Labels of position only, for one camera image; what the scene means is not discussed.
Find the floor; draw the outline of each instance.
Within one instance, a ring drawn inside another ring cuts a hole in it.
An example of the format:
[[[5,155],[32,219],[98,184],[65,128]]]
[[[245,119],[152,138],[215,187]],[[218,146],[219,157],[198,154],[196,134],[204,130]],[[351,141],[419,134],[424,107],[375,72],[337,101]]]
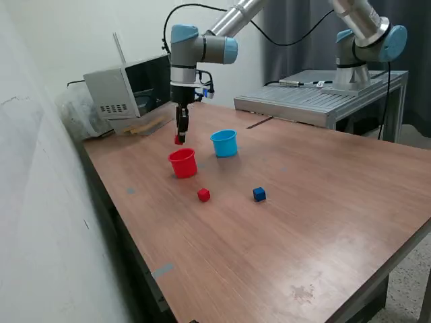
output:
[[[373,133],[370,136],[377,137],[377,134]],[[403,126],[401,143],[431,149],[431,139],[421,136],[409,125]],[[371,322],[416,323],[420,315],[430,267],[431,234],[391,273],[387,306]]]

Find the white wall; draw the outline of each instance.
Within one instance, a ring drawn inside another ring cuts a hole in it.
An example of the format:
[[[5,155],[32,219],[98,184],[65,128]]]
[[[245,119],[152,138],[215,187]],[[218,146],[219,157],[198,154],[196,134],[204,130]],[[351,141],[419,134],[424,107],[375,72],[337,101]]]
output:
[[[81,162],[2,2],[0,48],[0,322],[132,322]]]
[[[128,61],[138,61],[164,51],[163,24],[181,0],[4,0],[50,95],[84,73],[119,64],[112,40],[117,32]],[[228,8],[235,0],[190,0]],[[205,31],[221,15],[204,8],[183,8],[172,24],[195,24]],[[233,97],[259,88],[263,83],[261,36],[247,26],[236,39],[240,54],[234,65],[203,65],[215,79],[216,104],[233,106]]]

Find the red cube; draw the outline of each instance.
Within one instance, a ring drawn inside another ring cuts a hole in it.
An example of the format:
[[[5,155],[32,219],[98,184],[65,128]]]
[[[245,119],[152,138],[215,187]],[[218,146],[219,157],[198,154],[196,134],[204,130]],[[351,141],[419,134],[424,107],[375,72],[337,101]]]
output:
[[[199,197],[199,200],[202,202],[206,202],[209,200],[211,195],[209,194],[209,191],[206,188],[202,188],[198,193],[197,196]]]
[[[183,145],[183,143],[180,143],[180,139],[178,138],[178,135],[175,136],[175,145]]]

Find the curtain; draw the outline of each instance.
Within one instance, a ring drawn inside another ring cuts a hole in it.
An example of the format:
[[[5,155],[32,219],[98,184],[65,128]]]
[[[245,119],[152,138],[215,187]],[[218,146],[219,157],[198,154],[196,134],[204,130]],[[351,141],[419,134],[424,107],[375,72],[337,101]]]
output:
[[[409,71],[404,124],[411,124],[423,136],[431,137],[431,1],[370,0],[381,16],[409,32],[405,52],[392,70]],[[332,6],[326,0],[272,0],[263,10],[263,29],[276,42],[289,43],[307,33]],[[304,41],[291,47],[265,42],[265,81],[278,80],[305,69],[335,69],[335,37],[347,26],[331,14]],[[371,63],[370,69],[386,69]]]

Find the robotic arm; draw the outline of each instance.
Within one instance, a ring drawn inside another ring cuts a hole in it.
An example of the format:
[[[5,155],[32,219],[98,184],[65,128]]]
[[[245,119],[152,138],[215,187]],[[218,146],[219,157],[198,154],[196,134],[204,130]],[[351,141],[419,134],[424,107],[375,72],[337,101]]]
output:
[[[268,0],[240,0],[215,25],[199,35],[192,25],[175,25],[171,33],[171,89],[176,108],[178,140],[185,142],[189,126],[187,106],[195,101],[197,63],[232,64],[238,56],[233,39],[265,6]],[[368,84],[367,61],[389,62],[402,52],[407,41],[403,26],[392,27],[368,0],[329,0],[349,30],[337,36],[337,77],[334,86],[353,89]]]

